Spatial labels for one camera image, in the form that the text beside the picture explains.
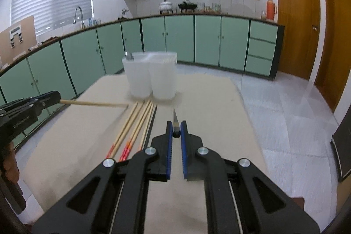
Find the person left hand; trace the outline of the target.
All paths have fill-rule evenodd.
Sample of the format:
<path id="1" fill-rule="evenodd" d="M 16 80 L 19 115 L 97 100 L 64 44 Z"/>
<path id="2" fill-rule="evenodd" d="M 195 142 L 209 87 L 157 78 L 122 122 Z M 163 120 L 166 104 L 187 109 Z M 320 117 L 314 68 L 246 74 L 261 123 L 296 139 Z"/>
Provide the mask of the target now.
<path id="1" fill-rule="evenodd" d="M 6 178 L 9 182 L 17 184 L 20 178 L 20 172 L 17 166 L 14 143 L 12 141 L 1 150 L 1 157 Z"/>

